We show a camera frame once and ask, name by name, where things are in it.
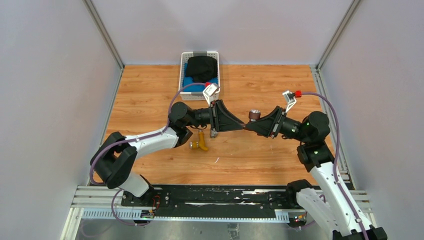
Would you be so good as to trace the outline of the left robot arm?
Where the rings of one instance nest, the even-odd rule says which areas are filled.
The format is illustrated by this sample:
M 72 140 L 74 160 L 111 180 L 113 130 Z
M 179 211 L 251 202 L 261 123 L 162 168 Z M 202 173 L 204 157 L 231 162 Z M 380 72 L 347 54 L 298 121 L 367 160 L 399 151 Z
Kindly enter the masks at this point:
M 176 102 L 169 109 L 165 127 L 139 135 L 124 136 L 118 131 L 109 135 L 90 160 L 90 175 L 97 173 L 101 185 L 131 193 L 139 205 L 148 206 L 154 199 L 153 186 L 132 172 L 135 161 L 184 145 L 193 134 L 192 128 L 207 126 L 216 132 L 228 132 L 242 130 L 245 123 L 230 113 L 222 100 L 199 109 Z

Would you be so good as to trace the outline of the brown faucet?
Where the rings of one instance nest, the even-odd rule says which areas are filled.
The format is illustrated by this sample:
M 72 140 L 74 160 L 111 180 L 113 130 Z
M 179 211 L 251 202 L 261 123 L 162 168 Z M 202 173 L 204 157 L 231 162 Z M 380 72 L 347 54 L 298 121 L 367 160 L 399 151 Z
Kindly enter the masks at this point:
M 256 122 L 261 117 L 261 111 L 257 109 L 251 109 L 248 113 L 248 122 L 244 125 L 244 129 L 248 128 L 248 124 Z

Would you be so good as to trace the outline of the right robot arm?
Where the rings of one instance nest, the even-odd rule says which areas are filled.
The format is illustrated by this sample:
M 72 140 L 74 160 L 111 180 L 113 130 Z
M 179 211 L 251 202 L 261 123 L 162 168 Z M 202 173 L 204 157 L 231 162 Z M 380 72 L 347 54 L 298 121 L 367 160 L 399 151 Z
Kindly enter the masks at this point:
M 325 138 L 330 133 L 329 118 L 321 111 L 313 111 L 302 122 L 287 117 L 277 106 L 272 113 L 261 116 L 252 109 L 245 129 L 259 136 L 300 142 L 297 156 L 306 171 L 312 175 L 324 194 L 321 199 L 305 179 L 287 184 L 286 203 L 294 209 L 302 207 L 326 232 L 331 240 L 386 240 L 382 227 L 375 227 L 365 216 L 336 169 L 336 158 Z

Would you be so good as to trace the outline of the silver pipe fitting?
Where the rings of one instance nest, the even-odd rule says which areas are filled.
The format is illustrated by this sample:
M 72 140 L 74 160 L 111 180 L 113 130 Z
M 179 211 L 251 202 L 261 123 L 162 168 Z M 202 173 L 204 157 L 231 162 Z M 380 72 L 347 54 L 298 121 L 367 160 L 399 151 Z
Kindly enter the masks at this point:
M 214 129 L 210 130 L 210 138 L 216 138 L 218 136 L 218 132 Z

